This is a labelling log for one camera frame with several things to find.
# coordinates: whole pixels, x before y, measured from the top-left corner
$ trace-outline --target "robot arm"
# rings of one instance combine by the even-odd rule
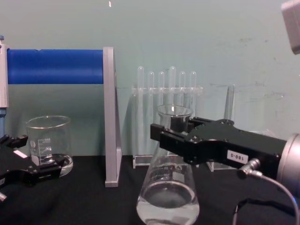
[[[6,185],[21,183],[34,186],[44,180],[59,178],[64,157],[54,163],[35,165],[30,157],[16,148],[26,145],[27,136],[0,138],[0,189]]]
[[[299,135],[285,141],[237,129],[231,120],[193,118],[188,133],[152,124],[150,137],[189,164],[219,162],[239,168],[242,179],[251,171],[259,171],[300,196]]]

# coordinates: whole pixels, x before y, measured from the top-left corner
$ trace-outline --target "blue cylinder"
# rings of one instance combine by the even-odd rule
[[[8,84],[103,84],[102,50],[7,51]]]

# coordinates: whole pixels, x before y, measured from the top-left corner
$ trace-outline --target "black tabletop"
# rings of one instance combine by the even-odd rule
[[[119,187],[105,188],[104,157],[74,157],[73,170],[32,188],[9,186],[0,204],[0,225],[142,225],[136,213],[147,167],[122,160]],[[239,180],[234,170],[194,168],[200,215],[196,225],[231,225],[236,204],[251,197],[291,206],[285,194],[263,180]],[[238,225],[289,225],[294,218],[268,206],[247,205]]]

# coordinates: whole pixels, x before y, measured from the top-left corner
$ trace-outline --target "glass flask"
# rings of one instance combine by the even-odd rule
[[[36,165],[53,163],[64,157],[60,176],[73,168],[70,145],[70,118],[66,116],[41,116],[26,123],[31,160]]]
[[[157,109],[160,124],[186,132],[192,110],[177,105]],[[147,225],[191,225],[200,207],[191,165],[183,158],[159,147],[155,149],[140,195],[137,213]]]

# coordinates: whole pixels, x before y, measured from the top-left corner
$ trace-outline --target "erlenmeyer flask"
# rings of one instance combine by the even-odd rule
[[[192,110],[177,105],[158,107],[161,125],[187,130]],[[152,157],[136,206],[147,225],[191,225],[199,215],[192,167],[182,157],[159,147]]]

